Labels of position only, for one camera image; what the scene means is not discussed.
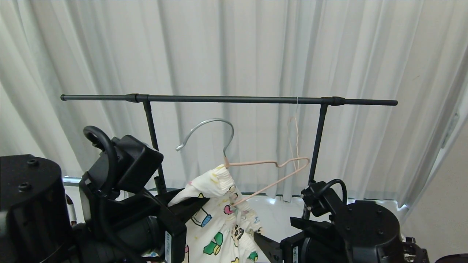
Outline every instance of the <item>garment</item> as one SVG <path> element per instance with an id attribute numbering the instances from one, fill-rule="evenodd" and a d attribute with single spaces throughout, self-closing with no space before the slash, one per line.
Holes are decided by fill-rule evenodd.
<path id="1" fill-rule="evenodd" d="M 210 200 L 186 224 L 184 263 L 257 261 L 258 246 L 253 235 L 263 231 L 259 217 L 247 202 L 232 206 L 242 194 L 224 165 L 189 182 L 168 206 L 190 197 Z"/>

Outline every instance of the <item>bolt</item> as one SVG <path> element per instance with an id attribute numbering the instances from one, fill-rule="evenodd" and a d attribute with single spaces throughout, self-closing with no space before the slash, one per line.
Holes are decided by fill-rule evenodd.
<path id="1" fill-rule="evenodd" d="M 29 167 L 33 167 L 33 166 L 38 166 L 39 162 L 36 159 L 31 159 L 31 160 L 28 160 L 27 164 Z"/>
<path id="2" fill-rule="evenodd" d="M 31 190 L 31 188 L 32 188 L 32 185 L 30 185 L 28 182 L 18 185 L 18 190 L 21 192 L 29 191 Z"/>

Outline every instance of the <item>white curtain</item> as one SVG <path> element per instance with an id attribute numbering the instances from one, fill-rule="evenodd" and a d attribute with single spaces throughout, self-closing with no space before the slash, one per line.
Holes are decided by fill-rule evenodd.
<path id="1" fill-rule="evenodd" d="M 1 152 L 32 153 L 81 176 L 97 151 L 81 130 L 151 144 L 143 105 L 62 102 L 61 94 L 342 96 L 397 99 L 396 107 L 330 107 L 316 180 L 342 178 L 350 197 L 420 192 L 460 100 L 467 1 L 0 1 Z M 168 187 L 230 161 L 291 157 L 296 105 L 154 102 Z M 297 112 L 300 154 L 311 157 L 319 106 Z M 294 129 L 290 129 L 294 139 Z M 232 168 L 244 192 L 291 172 Z M 267 191 L 289 199 L 308 169 Z"/>

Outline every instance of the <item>beige wall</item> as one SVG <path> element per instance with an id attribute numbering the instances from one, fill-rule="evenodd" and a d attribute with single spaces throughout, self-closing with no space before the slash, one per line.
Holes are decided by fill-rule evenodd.
<path id="1" fill-rule="evenodd" d="M 433 263 L 468 253 L 468 122 L 402 227 L 426 248 Z"/>

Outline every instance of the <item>barcode label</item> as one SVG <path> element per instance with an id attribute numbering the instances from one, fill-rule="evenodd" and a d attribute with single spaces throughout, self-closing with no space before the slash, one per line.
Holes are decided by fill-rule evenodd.
<path id="1" fill-rule="evenodd" d="M 166 231 L 166 244 L 165 244 L 165 256 L 164 261 L 166 263 L 171 263 L 172 260 L 172 236 Z"/>
<path id="2" fill-rule="evenodd" d="M 299 263 L 299 247 L 294 247 L 292 249 L 292 263 Z"/>

